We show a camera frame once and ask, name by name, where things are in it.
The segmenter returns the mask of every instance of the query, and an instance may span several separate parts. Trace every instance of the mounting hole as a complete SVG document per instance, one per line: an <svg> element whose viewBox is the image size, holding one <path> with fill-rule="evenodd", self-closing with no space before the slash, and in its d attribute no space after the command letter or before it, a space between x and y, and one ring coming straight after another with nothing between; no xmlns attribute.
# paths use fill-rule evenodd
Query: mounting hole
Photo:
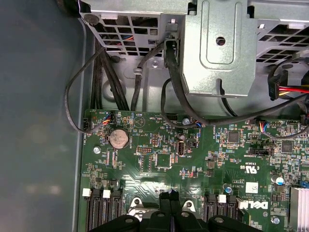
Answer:
<svg viewBox="0 0 309 232"><path fill-rule="evenodd" d="M216 39L216 43L219 45L219 46L223 46L224 44L225 44L225 38L223 38L223 37L218 37L217 39Z"/></svg>

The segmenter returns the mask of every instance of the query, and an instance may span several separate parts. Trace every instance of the white label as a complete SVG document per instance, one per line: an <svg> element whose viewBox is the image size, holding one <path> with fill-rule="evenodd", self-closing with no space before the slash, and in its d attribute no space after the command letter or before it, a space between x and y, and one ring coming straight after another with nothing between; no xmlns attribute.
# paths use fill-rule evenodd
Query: white label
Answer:
<svg viewBox="0 0 309 232"><path fill-rule="evenodd" d="M246 193L258 193L258 182L246 182Z"/></svg>
<svg viewBox="0 0 309 232"><path fill-rule="evenodd" d="M268 209L268 202L243 201L239 204L240 209Z"/></svg>

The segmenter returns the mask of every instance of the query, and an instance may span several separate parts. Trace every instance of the ventilation hole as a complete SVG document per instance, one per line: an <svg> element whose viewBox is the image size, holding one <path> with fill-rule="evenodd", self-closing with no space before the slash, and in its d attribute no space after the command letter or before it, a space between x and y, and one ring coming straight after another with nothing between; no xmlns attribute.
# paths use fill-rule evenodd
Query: ventilation hole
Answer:
<svg viewBox="0 0 309 232"><path fill-rule="evenodd" d="M247 14L249 15L249 18L254 18L254 6L247 7Z"/></svg>
<svg viewBox="0 0 309 232"><path fill-rule="evenodd" d="M127 51L136 51L136 47L126 47Z"/></svg>
<svg viewBox="0 0 309 232"><path fill-rule="evenodd" d="M120 41L104 41L106 45L121 45Z"/></svg>
<svg viewBox="0 0 309 232"><path fill-rule="evenodd" d="M197 14L197 5L189 2L188 3L188 15L196 15Z"/></svg>
<svg viewBox="0 0 309 232"><path fill-rule="evenodd" d="M135 46L135 43L132 41L124 41L124 45L126 46Z"/></svg>
<svg viewBox="0 0 309 232"><path fill-rule="evenodd" d="M263 36L260 41L267 41L268 39L270 39L271 36L270 35L266 35L266 36Z"/></svg>
<svg viewBox="0 0 309 232"><path fill-rule="evenodd" d="M274 56L272 59L284 59L286 56L281 56L281 55L278 55L278 56Z"/></svg>
<svg viewBox="0 0 309 232"><path fill-rule="evenodd" d="M115 19L103 19L105 25L120 25L120 26L129 26L129 19L127 16L119 15L118 18Z"/></svg>
<svg viewBox="0 0 309 232"><path fill-rule="evenodd" d="M276 62L277 62L277 60L275 60L275 59L269 59L265 63L276 63Z"/></svg>
<svg viewBox="0 0 309 232"><path fill-rule="evenodd" d="M260 58L261 59L269 59L269 58L272 58L273 55L262 55Z"/></svg>
<svg viewBox="0 0 309 232"><path fill-rule="evenodd" d="M219 46L224 45L224 44L225 44L225 38L223 38L223 37L218 37L218 38L216 39L216 43L217 43L217 45L219 45Z"/></svg>
<svg viewBox="0 0 309 232"><path fill-rule="evenodd" d="M138 55L137 52L128 52L127 54L128 54L129 56L137 56L137 55Z"/></svg>
<svg viewBox="0 0 309 232"><path fill-rule="evenodd" d="M103 34L103 35L100 35L100 37L103 40L119 40L119 36L118 35Z"/></svg>
<svg viewBox="0 0 309 232"><path fill-rule="evenodd" d="M148 40L148 44L156 44L156 40Z"/></svg>
<svg viewBox="0 0 309 232"><path fill-rule="evenodd" d="M107 47L106 51L121 51L121 48L118 48L118 47Z"/></svg>
<svg viewBox="0 0 309 232"><path fill-rule="evenodd" d="M133 38L133 40L134 40L134 37L133 37L133 35L120 35L121 36L121 39L123 39L123 40L126 40L126 39L131 39L131 37Z"/></svg>
<svg viewBox="0 0 309 232"><path fill-rule="evenodd" d="M157 28L158 27L158 19L157 18L149 18L149 17L131 17L132 24L138 27L150 27Z"/></svg>
<svg viewBox="0 0 309 232"><path fill-rule="evenodd" d="M117 33L115 28L111 28L111 27L104 27L104 28L105 28L104 32L107 32L107 33Z"/></svg>
<svg viewBox="0 0 309 232"><path fill-rule="evenodd" d="M118 28L119 33L132 34L131 28Z"/></svg>
<svg viewBox="0 0 309 232"><path fill-rule="evenodd" d="M279 44L279 46L292 46L293 44L291 44L291 43L281 43L281 44Z"/></svg>
<svg viewBox="0 0 309 232"><path fill-rule="evenodd" d="M139 51L140 52L149 52L149 48L148 47L139 47Z"/></svg>
<svg viewBox="0 0 309 232"><path fill-rule="evenodd" d="M298 35L309 35L309 27L303 29Z"/></svg>
<svg viewBox="0 0 309 232"><path fill-rule="evenodd" d="M287 25L279 24L277 25L273 30L271 30L269 33L270 34L294 34L298 32L299 30L297 29L289 29Z"/></svg>
<svg viewBox="0 0 309 232"><path fill-rule="evenodd" d="M276 50L276 49L272 49L270 50L268 53L269 54L278 54L279 52L281 52L282 50Z"/></svg>
<svg viewBox="0 0 309 232"><path fill-rule="evenodd" d="M308 44L300 44L300 43L294 45L294 47L307 47L307 46Z"/></svg>
<svg viewBox="0 0 309 232"><path fill-rule="evenodd" d="M158 35L158 30L157 29L150 29L150 34L151 35Z"/></svg>
<svg viewBox="0 0 309 232"><path fill-rule="evenodd" d="M273 38L271 38L269 41L271 42L281 42L283 40L285 40L287 37L286 36L275 36Z"/></svg>
<svg viewBox="0 0 309 232"><path fill-rule="evenodd" d="M135 34L147 35L148 34L148 30L144 29L144 28L134 28L134 33Z"/></svg>
<svg viewBox="0 0 309 232"><path fill-rule="evenodd" d="M293 51L293 50L285 50L285 51L281 52L281 54L291 55L291 54L294 54L295 52L297 52L297 51Z"/></svg>
<svg viewBox="0 0 309 232"><path fill-rule="evenodd" d="M296 43L302 39L304 39L305 37L291 37L288 40L286 40L286 42L291 42L291 43Z"/></svg>

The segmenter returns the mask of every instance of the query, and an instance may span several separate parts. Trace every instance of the black connector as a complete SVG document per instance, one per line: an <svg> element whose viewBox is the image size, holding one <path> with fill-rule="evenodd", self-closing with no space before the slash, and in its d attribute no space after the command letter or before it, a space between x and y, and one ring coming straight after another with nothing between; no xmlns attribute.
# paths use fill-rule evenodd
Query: black connector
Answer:
<svg viewBox="0 0 309 232"><path fill-rule="evenodd" d="M279 98L279 87L280 85L286 86L288 75L288 71L283 70L282 73L278 74L277 76L272 76L268 78L268 94L272 101Z"/></svg>

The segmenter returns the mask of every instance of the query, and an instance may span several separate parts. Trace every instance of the circular hole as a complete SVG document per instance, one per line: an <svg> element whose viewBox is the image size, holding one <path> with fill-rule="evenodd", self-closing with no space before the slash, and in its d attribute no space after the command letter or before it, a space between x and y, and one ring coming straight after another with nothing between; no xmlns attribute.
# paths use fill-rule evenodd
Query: circular hole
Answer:
<svg viewBox="0 0 309 232"><path fill-rule="evenodd" d="M160 212L160 213L157 214L157 216L158 216L158 217L164 217L165 214Z"/></svg>
<svg viewBox="0 0 309 232"><path fill-rule="evenodd" d="M133 219L130 219L130 218L126 219L126 223L131 223L131 222L133 222Z"/></svg>
<svg viewBox="0 0 309 232"><path fill-rule="evenodd" d="M217 43L219 46L224 45L224 44L225 44L225 38L223 38L223 37L218 37L218 38L216 39L216 43Z"/></svg>

